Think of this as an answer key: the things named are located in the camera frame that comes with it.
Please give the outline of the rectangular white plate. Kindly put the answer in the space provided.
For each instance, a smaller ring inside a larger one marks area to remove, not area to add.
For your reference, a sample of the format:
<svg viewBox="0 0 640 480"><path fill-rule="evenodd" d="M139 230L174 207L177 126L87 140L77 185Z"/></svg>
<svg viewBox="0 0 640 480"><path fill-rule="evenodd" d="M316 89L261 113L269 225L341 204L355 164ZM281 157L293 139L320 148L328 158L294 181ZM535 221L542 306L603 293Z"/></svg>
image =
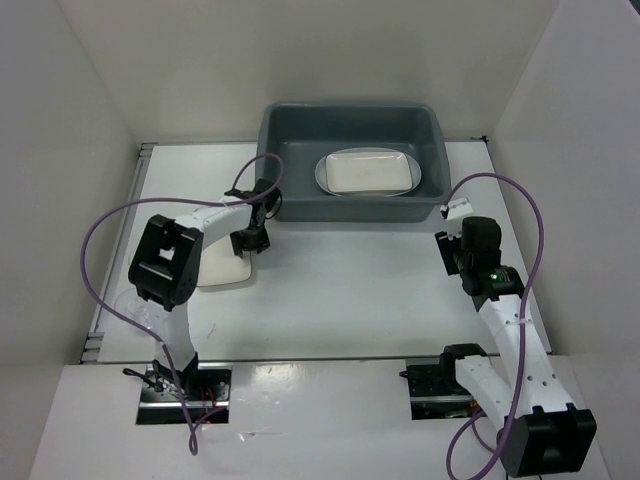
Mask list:
<svg viewBox="0 0 640 480"><path fill-rule="evenodd" d="M326 186L336 194L397 193L413 186L410 162L397 151L335 152L324 168Z"/></svg>
<svg viewBox="0 0 640 480"><path fill-rule="evenodd" d="M226 236L205 248L200 259L197 287L209 288L244 282L251 277L251 256L236 256Z"/></svg>

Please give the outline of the large oval white plate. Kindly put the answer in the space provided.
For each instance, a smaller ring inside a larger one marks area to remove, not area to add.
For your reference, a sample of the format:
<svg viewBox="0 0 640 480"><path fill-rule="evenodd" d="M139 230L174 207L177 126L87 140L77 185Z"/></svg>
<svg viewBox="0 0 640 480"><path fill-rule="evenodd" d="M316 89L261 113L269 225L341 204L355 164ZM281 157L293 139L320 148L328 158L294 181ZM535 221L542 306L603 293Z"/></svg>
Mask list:
<svg viewBox="0 0 640 480"><path fill-rule="evenodd" d="M381 148L381 147L360 147L360 148L349 148L349 149L343 149L343 150L338 150L335 152L349 152L349 151L397 151L400 152L398 150L394 150L394 149L389 149L389 148ZM410 167L411 167L411 173L412 173L412 177L413 177L413 186L404 192L397 192L397 193L383 193L383 192L379 192L379 193L360 193L360 194L336 194L336 193L332 193L331 191L328 190L327 186L326 186L326 181L325 181L325 168L324 168L324 160L326 159L326 156L322 157L316 164L315 167L315 180L316 183L319 185L319 187L324 190L326 193L330 194L330 195L334 195L334 196L382 196L382 197L393 197L393 196L399 196L399 195L404 195L406 193L411 192L412 190L414 190L420 183L421 178L422 178L422 172L421 172L421 168L418 164L418 162L409 154L405 154L407 159L410 162Z"/></svg>

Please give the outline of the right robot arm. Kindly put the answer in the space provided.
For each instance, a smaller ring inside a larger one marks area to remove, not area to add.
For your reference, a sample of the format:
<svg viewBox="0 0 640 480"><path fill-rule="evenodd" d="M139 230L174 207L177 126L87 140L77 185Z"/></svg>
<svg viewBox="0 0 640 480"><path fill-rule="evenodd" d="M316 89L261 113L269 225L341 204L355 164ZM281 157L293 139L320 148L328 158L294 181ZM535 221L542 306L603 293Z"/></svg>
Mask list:
<svg viewBox="0 0 640 480"><path fill-rule="evenodd" d="M562 385L531 319L517 270L501 259L502 232L488 217L450 217L436 235L448 275L488 327L506 373L477 344L447 346L438 381L450 393L469 392L496 430L496 453L513 478L579 471L594 440L592 412Z"/></svg>

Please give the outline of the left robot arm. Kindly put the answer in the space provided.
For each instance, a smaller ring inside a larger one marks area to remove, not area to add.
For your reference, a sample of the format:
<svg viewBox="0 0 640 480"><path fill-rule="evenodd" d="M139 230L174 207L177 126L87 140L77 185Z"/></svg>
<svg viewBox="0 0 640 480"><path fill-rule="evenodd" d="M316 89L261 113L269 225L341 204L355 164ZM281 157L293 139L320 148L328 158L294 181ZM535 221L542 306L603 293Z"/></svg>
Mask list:
<svg viewBox="0 0 640 480"><path fill-rule="evenodd" d="M251 191L227 191L220 206L175 219L155 215L148 220L128 280L151 310L154 372L176 399L190 398L199 387L187 303L197 288L203 252L223 238L230 240L231 253L239 258L268 249L265 223L280 198L273 182L260 179Z"/></svg>

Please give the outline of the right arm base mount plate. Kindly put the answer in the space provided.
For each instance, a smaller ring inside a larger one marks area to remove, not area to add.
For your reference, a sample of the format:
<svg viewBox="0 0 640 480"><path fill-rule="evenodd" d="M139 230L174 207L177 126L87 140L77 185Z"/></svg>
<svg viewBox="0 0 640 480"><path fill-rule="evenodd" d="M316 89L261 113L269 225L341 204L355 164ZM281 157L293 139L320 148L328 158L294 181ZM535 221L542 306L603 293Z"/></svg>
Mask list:
<svg viewBox="0 0 640 480"><path fill-rule="evenodd" d="M399 376L406 382L414 421L468 418L478 408L471 394L448 378L437 357L407 359Z"/></svg>

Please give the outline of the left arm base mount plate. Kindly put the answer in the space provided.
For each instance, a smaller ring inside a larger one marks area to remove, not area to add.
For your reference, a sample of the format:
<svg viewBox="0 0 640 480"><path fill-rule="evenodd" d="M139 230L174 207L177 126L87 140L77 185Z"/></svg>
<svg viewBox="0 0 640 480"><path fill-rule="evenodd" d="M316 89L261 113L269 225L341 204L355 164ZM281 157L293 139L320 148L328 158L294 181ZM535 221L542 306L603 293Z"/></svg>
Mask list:
<svg viewBox="0 0 640 480"><path fill-rule="evenodd" d="M147 365L142 381L136 417L137 425L185 424L176 388L159 377ZM185 394L186 408L191 420L205 424L226 424L229 419L232 367L229 364L203 363L195 376L196 385Z"/></svg>

